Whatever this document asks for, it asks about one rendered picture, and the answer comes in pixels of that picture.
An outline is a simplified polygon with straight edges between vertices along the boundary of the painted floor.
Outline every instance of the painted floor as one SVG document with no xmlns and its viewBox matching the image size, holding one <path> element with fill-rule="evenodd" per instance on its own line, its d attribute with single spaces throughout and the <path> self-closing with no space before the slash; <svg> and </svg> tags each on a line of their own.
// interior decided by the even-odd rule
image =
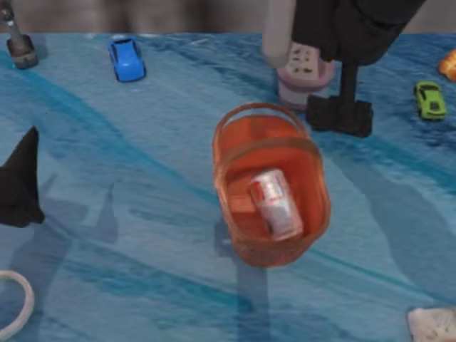
<svg viewBox="0 0 456 342">
<path fill-rule="evenodd" d="M 456 36 L 402 36 L 361 71 L 375 132 L 312 133 L 331 226 L 268 271 L 225 243 L 210 145 L 228 110 L 276 101 L 261 37 L 139 37 L 148 76 L 131 84 L 115 81 L 109 38 L 34 36 L 41 64 L 17 71 L 1 37 L 0 160 L 38 128 L 47 215 L 0 227 L 0 269 L 37 300 L 12 341 L 409 341 L 408 309 L 456 303 L 456 85 L 436 71 Z M 442 86 L 447 120 L 418 119 L 422 79 Z M 22 296 L 0 288 L 0 326 Z"/>
</svg>

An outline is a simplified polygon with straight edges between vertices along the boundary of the green toy car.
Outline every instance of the green toy car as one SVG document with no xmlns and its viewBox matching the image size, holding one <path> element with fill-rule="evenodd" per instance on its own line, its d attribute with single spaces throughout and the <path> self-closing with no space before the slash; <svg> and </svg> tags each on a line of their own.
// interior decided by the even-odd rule
<svg viewBox="0 0 456 342">
<path fill-rule="evenodd" d="M 418 110 L 423 120 L 442 120 L 447 116 L 447 107 L 442 90 L 436 82 L 420 81 L 415 86 Z"/>
</svg>

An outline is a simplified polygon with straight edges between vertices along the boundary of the white can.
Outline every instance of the white can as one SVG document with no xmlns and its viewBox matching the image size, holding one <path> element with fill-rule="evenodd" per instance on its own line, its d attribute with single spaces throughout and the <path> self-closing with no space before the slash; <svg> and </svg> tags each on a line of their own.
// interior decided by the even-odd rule
<svg viewBox="0 0 456 342">
<path fill-rule="evenodd" d="M 275 240 L 303 233 L 304 224 L 281 170 L 268 170 L 253 177 L 250 194 Z"/>
</svg>

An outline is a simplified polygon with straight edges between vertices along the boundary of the blue car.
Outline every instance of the blue car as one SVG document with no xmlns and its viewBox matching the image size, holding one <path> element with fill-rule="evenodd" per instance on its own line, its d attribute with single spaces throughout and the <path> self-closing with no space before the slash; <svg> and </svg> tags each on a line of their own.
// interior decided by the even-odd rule
<svg viewBox="0 0 456 342">
<path fill-rule="evenodd" d="M 108 50 L 117 81 L 132 82 L 145 77 L 144 62 L 135 39 L 111 41 Z"/>
</svg>

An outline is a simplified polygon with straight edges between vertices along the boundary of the orange object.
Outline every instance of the orange object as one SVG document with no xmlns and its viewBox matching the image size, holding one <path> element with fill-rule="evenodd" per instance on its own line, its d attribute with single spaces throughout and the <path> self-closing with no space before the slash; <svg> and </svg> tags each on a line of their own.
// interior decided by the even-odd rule
<svg viewBox="0 0 456 342">
<path fill-rule="evenodd" d="M 456 82 L 456 49 L 451 51 L 439 64 L 439 72 Z"/>
<path fill-rule="evenodd" d="M 269 109 L 277 115 L 247 115 L 228 123 L 245 110 Z M 212 141 L 214 185 L 232 244 L 252 266 L 281 266 L 298 259 L 327 229 L 331 204 L 323 162 L 303 124 L 289 110 L 268 103 L 243 105 L 227 113 Z M 249 193 L 251 179 L 280 169 L 289 184 L 305 232 L 274 241 Z"/>
</svg>

